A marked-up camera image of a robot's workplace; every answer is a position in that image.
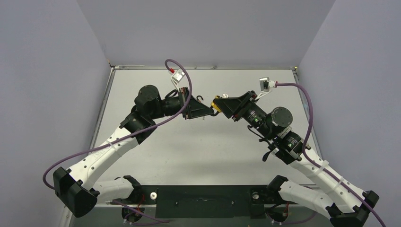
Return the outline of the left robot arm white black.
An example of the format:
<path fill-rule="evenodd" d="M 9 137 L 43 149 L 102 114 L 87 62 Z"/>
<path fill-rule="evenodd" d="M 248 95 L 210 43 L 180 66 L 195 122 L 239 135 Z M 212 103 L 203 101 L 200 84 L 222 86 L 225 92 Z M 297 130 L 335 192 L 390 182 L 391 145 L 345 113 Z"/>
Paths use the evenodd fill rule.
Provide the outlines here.
<path fill-rule="evenodd" d="M 128 151 L 143 143 L 157 128 L 156 119 L 182 114 L 188 119 L 213 115 L 214 110 L 202 98 L 190 95 L 188 87 L 176 90 L 176 96 L 161 98 L 154 85 L 142 87 L 134 107 L 111 136 L 88 156 L 68 169 L 59 167 L 53 173 L 56 196 L 80 218 L 97 204 L 115 199 L 136 203 L 141 197 L 140 183 L 130 175 L 111 181 L 98 179 Z"/>

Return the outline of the yellow padlock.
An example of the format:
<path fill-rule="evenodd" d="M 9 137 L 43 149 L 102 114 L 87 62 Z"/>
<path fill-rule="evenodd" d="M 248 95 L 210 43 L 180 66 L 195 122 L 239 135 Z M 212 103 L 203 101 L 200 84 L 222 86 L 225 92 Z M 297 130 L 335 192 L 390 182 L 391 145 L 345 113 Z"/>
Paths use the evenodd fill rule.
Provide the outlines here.
<path fill-rule="evenodd" d="M 224 93 L 222 96 L 215 96 L 215 99 L 221 98 L 228 98 L 228 94 Z M 222 112 L 221 109 L 214 103 L 214 101 L 211 102 L 210 108 L 215 110 L 215 113 L 213 113 L 211 116 L 217 116 Z"/>

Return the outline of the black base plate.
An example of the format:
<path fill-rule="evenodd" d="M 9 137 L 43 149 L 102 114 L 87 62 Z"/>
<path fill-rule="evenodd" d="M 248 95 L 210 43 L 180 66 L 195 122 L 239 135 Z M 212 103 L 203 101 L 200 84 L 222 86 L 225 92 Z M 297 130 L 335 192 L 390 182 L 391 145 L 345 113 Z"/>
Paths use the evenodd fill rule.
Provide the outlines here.
<path fill-rule="evenodd" d="M 155 205 L 156 218 L 263 218 L 286 204 L 266 185 L 143 185 L 122 202 Z"/>

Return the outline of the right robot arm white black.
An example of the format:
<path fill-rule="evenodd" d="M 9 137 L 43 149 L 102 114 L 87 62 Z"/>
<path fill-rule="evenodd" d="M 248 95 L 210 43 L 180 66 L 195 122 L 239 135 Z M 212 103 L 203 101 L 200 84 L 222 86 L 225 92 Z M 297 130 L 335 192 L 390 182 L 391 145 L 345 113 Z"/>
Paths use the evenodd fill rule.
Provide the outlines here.
<path fill-rule="evenodd" d="M 252 91 L 240 97 L 216 97 L 212 106 L 233 121 L 249 123 L 269 143 L 268 154 L 283 161 L 311 180 L 319 190 L 313 190 L 284 176 L 276 176 L 267 187 L 267 197 L 273 201 L 294 202 L 323 216 L 335 227 L 361 227 L 378 202 L 374 191 L 365 191 L 347 181 L 322 159 L 304 138 L 291 128 L 292 113 L 276 107 L 267 113 L 257 105 Z"/>

